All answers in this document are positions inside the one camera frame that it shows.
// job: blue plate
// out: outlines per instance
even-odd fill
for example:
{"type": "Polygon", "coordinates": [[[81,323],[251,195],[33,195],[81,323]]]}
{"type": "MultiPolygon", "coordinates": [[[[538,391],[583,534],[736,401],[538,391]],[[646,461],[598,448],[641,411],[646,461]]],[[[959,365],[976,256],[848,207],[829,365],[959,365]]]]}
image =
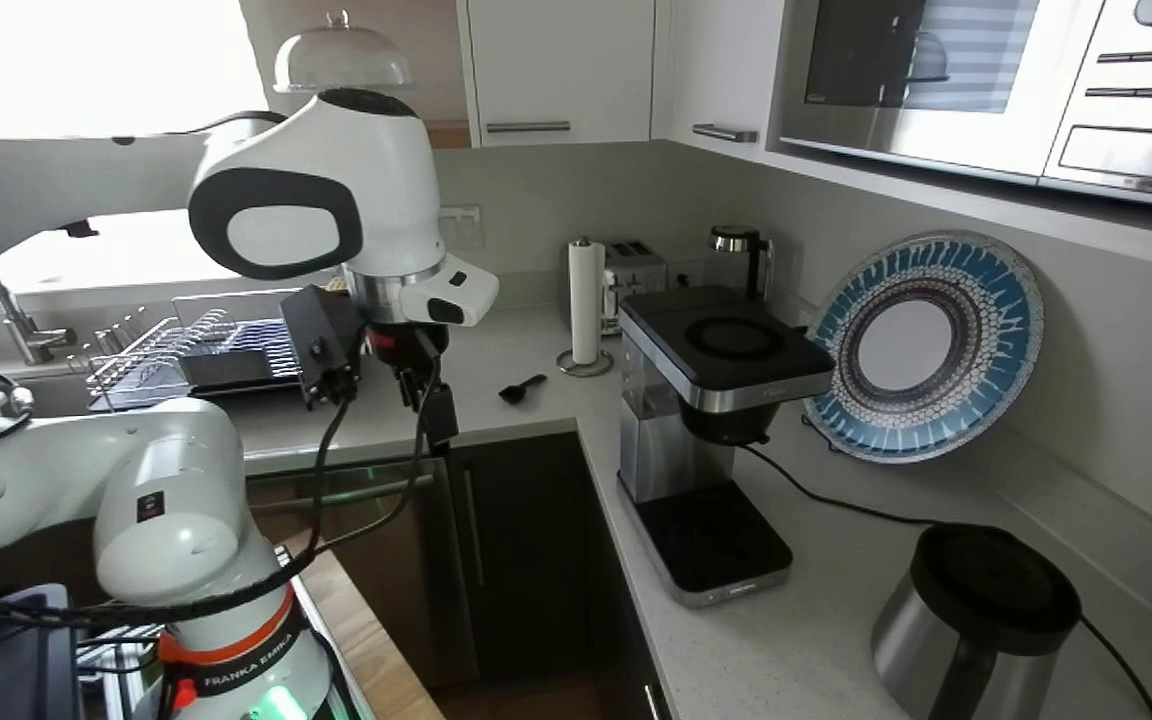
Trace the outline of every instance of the blue plate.
{"type": "Polygon", "coordinates": [[[810,335],[838,358],[834,389],[810,401],[825,441],[919,465],[1011,406],[1043,343],[1043,298],[1011,249],[926,230],[848,271],[810,335]]]}

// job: drip tray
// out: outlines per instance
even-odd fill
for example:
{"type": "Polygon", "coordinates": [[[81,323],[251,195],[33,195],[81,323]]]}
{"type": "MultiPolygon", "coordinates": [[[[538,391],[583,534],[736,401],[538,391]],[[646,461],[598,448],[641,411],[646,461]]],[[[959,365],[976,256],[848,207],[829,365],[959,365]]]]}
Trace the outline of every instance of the drip tray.
{"type": "Polygon", "coordinates": [[[634,506],[685,603],[720,603],[788,576],[788,542],[733,481],[634,506]]]}

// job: power outlet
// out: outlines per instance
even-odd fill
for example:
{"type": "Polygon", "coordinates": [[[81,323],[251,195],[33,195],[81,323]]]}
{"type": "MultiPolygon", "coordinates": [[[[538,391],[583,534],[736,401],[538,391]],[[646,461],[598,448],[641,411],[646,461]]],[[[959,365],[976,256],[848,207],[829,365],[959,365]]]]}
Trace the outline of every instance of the power outlet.
{"type": "Polygon", "coordinates": [[[445,230],[449,249],[489,249],[483,207],[478,207],[478,202],[440,207],[440,230],[445,230]]]}

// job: metal base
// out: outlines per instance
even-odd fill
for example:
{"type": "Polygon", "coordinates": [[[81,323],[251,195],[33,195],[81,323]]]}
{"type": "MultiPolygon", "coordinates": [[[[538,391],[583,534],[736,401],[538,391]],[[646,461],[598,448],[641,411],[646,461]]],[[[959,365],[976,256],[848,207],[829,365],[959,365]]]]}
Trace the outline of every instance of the metal base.
{"type": "Polygon", "coordinates": [[[612,369],[612,357],[599,350],[587,365],[571,365],[571,350],[560,350],[557,365],[560,365],[566,376],[606,376],[612,369]]]}
{"type": "Polygon", "coordinates": [[[671,600],[711,608],[788,580],[791,549],[733,481],[636,504],[619,474],[619,493],[671,600]]]}

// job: wall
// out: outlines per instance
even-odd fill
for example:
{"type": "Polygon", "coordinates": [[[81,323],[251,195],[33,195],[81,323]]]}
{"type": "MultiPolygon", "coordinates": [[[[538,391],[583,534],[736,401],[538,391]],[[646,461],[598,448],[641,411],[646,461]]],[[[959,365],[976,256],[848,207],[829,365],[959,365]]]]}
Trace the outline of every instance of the wall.
{"type": "Polygon", "coordinates": [[[457,249],[491,271],[566,271],[571,234],[636,234],[675,266],[710,261],[715,187],[745,175],[671,143],[440,152],[445,202],[483,207],[483,244],[457,249]]]}
{"type": "Polygon", "coordinates": [[[251,50],[271,84],[278,49],[304,32],[323,29],[329,13],[349,13],[351,29],[385,32],[411,62],[411,87],[393,97],[408,101],[425,119],[464,119],[464,62],[457,32],[457,0],[241,0],[251,32],[251,50]]]}
{"type": "Polygon", "coordinates": [[[888,239],[971,227],[1032,261],[1048,303],[1039,365],[1002,421],[1096,486],[1152,514],[1152,263],[1059,234],[1011,230],[952,213],[750,173],[728,207],[781,244],[776,303],[819,306],[834,283],[888,239]]]}

